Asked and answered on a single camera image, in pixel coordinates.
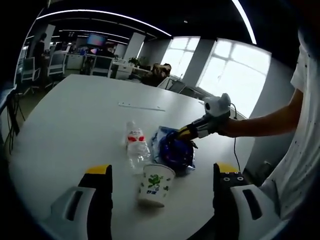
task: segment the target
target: human arm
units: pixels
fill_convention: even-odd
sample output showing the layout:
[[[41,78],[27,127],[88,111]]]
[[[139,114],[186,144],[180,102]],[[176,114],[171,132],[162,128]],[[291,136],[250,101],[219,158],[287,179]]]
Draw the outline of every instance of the human arm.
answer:
[[[218,133],[231,138],[262,137],[291,132],[297,128],[304,94],[296,89],[290,103],[266,116],[229,121]]]

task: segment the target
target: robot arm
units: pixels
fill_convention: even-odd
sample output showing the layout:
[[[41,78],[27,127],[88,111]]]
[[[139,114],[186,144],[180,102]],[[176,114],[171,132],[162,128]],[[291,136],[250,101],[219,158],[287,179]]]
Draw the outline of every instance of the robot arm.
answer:
[[[228,121],[231,100],[227,93],[222,94],[221,97],[211,96],[203,100],[205,115],[182,127],[177,132],[171,133],[169,137],[185,141],[201,139],[216,133],[219,126]]]

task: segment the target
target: paper cup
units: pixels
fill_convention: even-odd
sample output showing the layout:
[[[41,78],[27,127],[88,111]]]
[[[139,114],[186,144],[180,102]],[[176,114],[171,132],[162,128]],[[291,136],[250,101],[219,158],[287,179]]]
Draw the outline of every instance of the paper cup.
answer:
[[[149,164],[144,166],[138,203],[163,208],[175,175],[175,172],[165,165]]]

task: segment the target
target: white t-shirt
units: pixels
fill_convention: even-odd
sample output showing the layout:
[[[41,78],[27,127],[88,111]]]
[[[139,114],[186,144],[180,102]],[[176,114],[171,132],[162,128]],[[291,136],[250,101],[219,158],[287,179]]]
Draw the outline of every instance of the white t-shirt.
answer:
[[[300,42],[291,80],[303,92],[300,119],[288,152],[266,180],[276,185],[283,220],[302,203],[320,165],[320,60],[310,57]]]

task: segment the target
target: bright window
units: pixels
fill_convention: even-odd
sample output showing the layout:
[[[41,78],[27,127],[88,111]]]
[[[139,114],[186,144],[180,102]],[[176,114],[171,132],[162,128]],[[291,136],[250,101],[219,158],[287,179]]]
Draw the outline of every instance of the bright window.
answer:
[[[171,40],[161,64],[170,64],[171,74],[183,78],[200,37],[175,37]]]
[[[255,46],[218,39],[197,87],[221,96],[229,94],[240,114],[249,118],[265,84],[271,54]]]

